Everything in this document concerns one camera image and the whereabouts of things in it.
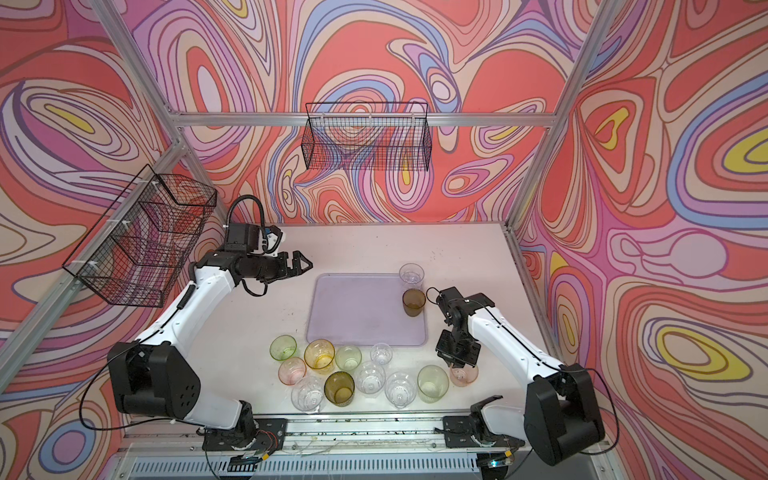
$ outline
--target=metal grille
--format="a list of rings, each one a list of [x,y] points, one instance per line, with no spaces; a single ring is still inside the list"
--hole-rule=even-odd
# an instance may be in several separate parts
[[[479,472],[477,455],[467,452],[367,455],[272,455],[259,465],[230,465],[224,455],[211,455],[219,475],[276,477],[291,475],[394,475]],[[144,457],[128,466],[128,478],[210,478],[205,458]]]
[[[432,158],[427,110],[422,102],[308,103],[301,142],[306,168],[426,171]]]
[[[162,307],[216,198],[183,175],[155,174],[88,260],[64,268],[112,305]]]

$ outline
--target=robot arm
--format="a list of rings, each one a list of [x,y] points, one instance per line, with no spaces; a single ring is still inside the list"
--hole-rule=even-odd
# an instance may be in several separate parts
[[[263,252],[256,253],[263,237]],[[132,343],[108,353],[112,390],[119,412],[163,416],[207,427],[206,445],[241,449],[256,435],[247,402],[211,391],[186,360],[192,342],[221,300],[240,283],[262,296],[277,280],[302,275],[312,263],[299,252],[276,252],[283,234],[276,227],[235,223],[227,241],[190,265],[190,282],[169,307]],[[248,290],[246,279],[261,282],[263,293]]]
[[[475,366],[481,342],[526,386],[525,409],[501,396],[472,407],[476,438],[527,440],[542,461],[556,465],[605,437],[592,380],[583,367],[564,366],[544,353],[482,293],[465,298],[451,287],[440,291],[437,304],[453,327],[443,330],[438,356],[449,366]]]

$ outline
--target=lavender tray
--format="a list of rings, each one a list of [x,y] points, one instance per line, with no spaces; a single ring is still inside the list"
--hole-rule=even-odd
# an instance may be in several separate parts
[[[427,328],[422,311],[402,309],[405,287],[397,273],[324,273],[317,277],[306,341],[335,346],[422,346]]]

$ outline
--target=psychedelic patterned wall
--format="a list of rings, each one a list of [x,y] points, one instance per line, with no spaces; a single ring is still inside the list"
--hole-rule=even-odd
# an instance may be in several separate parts
[[[767,118],[765,2],[629,1],[515,225],[625,478],[768,478]]]
[[[588,0],[152,0],[127,4],[123,19],[178,111],[423,100],[446,113],[535,113],[554,110],[596,8]],[[505,220],[541,129],[433,129],[427,174],[305,172],[301,134],[187,129],[223,199],[256,194],[279,223]]]
[[[0,2],[0,45],[2,341],[167,139],[85,0]],[[220,242],[220,224],[209,222],[197,254]],[[98,475],[121,434],[83,429],[78,401],[108,348],[155,313],[80,292],[0,395],[1,479]],[[96,386],[86,417],[121,424],[108,376]]]

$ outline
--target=wire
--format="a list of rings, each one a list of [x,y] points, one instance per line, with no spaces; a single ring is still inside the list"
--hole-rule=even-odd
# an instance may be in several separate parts
[[[449,303],[451,303],[452,301],[461,301],[461,300],[467,300],[469,302],[474,302],[474,303],[477,303],[479,306],[483,307],[485,309],[485,311],[487,311],[493,317],[493,319],[496,320],[496,323],[498,323],[501,328],[503,328],[504,330],[507,331],[507,333],[512,335],[512,338],[516,339],[520,343],[520,345],[522,345],[523,348],[525,348],[528,351],[528,353],[530,353],[543,366],[546,366],[546,367],[548,367],[550,369],[553,369],[555,372],[560,372],[560,373],[594,372],[595,375],[597,375],[598,378],[600,379],[600,382],[603,384],[603,387],[605,388],[605,392],[608,395],[608,401],[611,403],[611,410],[614,413],[614,420],[616,420],[616,439],[614,440],[613,445],[611,445],[610,447],[608,447],[605,450],[601,450],[599,452],[579,452],[579,453],[581,453],[582,455],[591,455],[591,456],[605,455],[606,453],[608,453],[611,450],[616,448],[616,445],[619,444],[619,437],[621,435],[621,424],[619,423],[619,417],[616,414],[616,404],[614,403],[614,398],[611,395],[611,389],[608,388],[608,384],[605,382],[605,379],[603,379],[603,376],[600,374],[600,372],[598,372],[596,369],[591,368],[591,367],[582,368],[581,370],[563,370],[563,369],[559,369],[557,367],[553,367],[552,365],[547,364],[546,362],[541,360],[541,358],[538,355],[533,353],[531,351],[531,349],[529,349],[528,346],[525,345],[525,343],[523,343],[522,340],[520,340],[514,333],[512,333],[503,323],[501,323],[498,320],[498,318],[496,318],[496,315],[494,315],[493,312],[487,306],[485,306],[482,303],[478,302],[477,300],[473,300],[471,298],[453,299],[453,300],[449,300]]]
[[[246,285],[244,278],[240,282],[243,284],[243,288],[245,289],[245,291],[248,292],[251,296],[265,296],[266,288],[269,286],[266,283],[262,282],[262,284],[264,285],[264,291],[261,294],[259,294],[259,293],[254,293],[250,291],[250,288],[248,288],[248,285]]]
[[[429,291],[430,291],[430,290],[434,290],[434,291],[436,291],[436,292],[437,292],[437,298],[440,298],[440,295],[441,295],[441,293],[440,293],[440,290],[437,290],[435,287],[431,286],[431,287],[429,287],[429,288],[427,289],[427,291],[426,291],[426,292],[424,292],[424,296],[426,296],[426,298],[427,298],[427,301],[428,301],[428,302],[430,302],[432,305],[437,305],[437,302],[436,302],[436,301],[435,301],[435,302],[432,302],[432,301],[429,299]]]
[[[168,322],[170,322],[170,320],[171,320],[172,318],[174,318],[174,315],[176,315],[176,313],[177,313],[178,311],[179,311],[179,309],[176,309],[176,310],[174,310],[174,312],[173,312],[173,313],[172,313],[172,314],[171,314],[171,315],[168,317],[168,319],[167,319],[167,320],[165,320],[165,322],[163,322],[163,324],[162,324],[162,325],[160,325],[160,328],[158,328],[157,330],[155,330],[154,332],[152,332],[152,334],[150,334],[150,335],[149,335],[147,338],[145,338],[145,339],[143,339],[143,340],[139,341],[138,343],[132,343],[132,344],[131,344],[131,346],[129,346],[128,348],[126,348],[126,349],[125,349],[125,350],[123,350],[122,352],[118,353],[117,355],[113,356],[111,359],[109,359],[109,360],[108,360],[108,361],[107,361],[107,362],[104,364],[104,366],[102,366],[102,367],[99,369],[99,371],[98,371],[98,372],[96,372],[96,375],[94,375],[94,376],[93,376],[93,378],[91,379],[91,381],[90,381],[90,382],[88,382],[88,386],[86,386],[86,387],[85,387],[85,391],[83,392],[83,396],[82,396],[82,397],[80,397],[80,404],[79,404],[79,406],[78,406],[78,416],[80,417],[80,423],[81,423],[81,424],[82,424],[82,425],[83,425],[83,426],[84,426],[86,429],[88,429],[88,430],[93,430],[93,431],[95,431],[95,432],[113,432],[114,430],[122,430],[122,429],[127,429],[128,427],[134,427],[134,426],[136,426],[136,425],[141,425],[141,424],[143,424],[143,423],[149,423],[149,422],[157,422],[157,421],[160,421],[160,420],[171,420],[171,421],[176,421],[176,422],[179,422],[179,423],[186,423],[187,425],[195,425],[195,426],[200,426],[200,425],[198,425],[198,424],[196,424],[196,423],[192,423],[192,422],[186,422],[186,421],[184,421],[184,420],[179,420],[179,419],[172,419],[171,417],[156,417],[156,418],[153,418],[153,419],[141,420],[141,421],[139,421],[139,422],[131,422],[131,423],[128,423],[128,424],[126,424],[126,425],[120,425],[120,426],[117,426],[117,427],[104,427],[104,428],[102,428],[102,427],[94,427],[94,426],[92,426],[92,425],[89,425],[89,424],[87,424],[87,423],[85,422],[85,418],[84,418],[84,416],[83,416],[83,407],[84,407],[84,404],[85,404],[85,397],[88,395],[88,391],[91,389],[91,387],[94,385],[94,383],[96,383],[96,379],[99,377],[99,375],[101,375],[101,373],[104,371],[104,369],[106,369],[106,368],[107,368],[107,366],[109,366],[109,362],[111,362],[112,360],[114,360],[114,359],[116,359],[116,358],[118,358],[118,357],[121,357],[121,356],[123,356],[125,353],[128,353],[129,351],[131,351],[132,349],[134,349],[136,346],[139,346],[140,344],[142,344],[142,343],[146,342],[147,340],[149,340],[149,339],[150,339],[150,338],[152,338],[153,336],[157,335],[157,334],[158,334],[158,333],[159,333],[159,332],[160,332],[160,331],[161,331],[161,330],[162,330],[162,329],[163,329],[163,328],[164,328],[164,327],[165,327],[165,326],[168,324]]]
[[[507,475],[504,477],[504,479],[503,479],[503,480],[507,480],[507,478],[510,478],[510,477],[512,477],[512,476],[513,476],[515,473],[517,473],[517,472],[518,472],[518,470],[519,470],[520,468],[523,468],[523,464],[525,463],[525,461],[526,461],[526,460],[528,460],[528,457],[530,457],[532,454],[533,454],[533,450],[531,450],[530,452],[528,452],[528,454],[525,456],[525,458],[524,458],[524,459],[522,459],[522,460],[520,461],[520,463],[518,463],[518,466],[516,466],[514,470],[512,470],[511,472],[507,472]]]
[[[210,464],[210,460],[208,459],[208,452],[206,450],[203,450],[203,452],[205,453],[205,462],[208,464],[210,472],[214,474],[214,477],[216,477],[217,480],[221,480],[221,477],[214,470],[214,466]]]

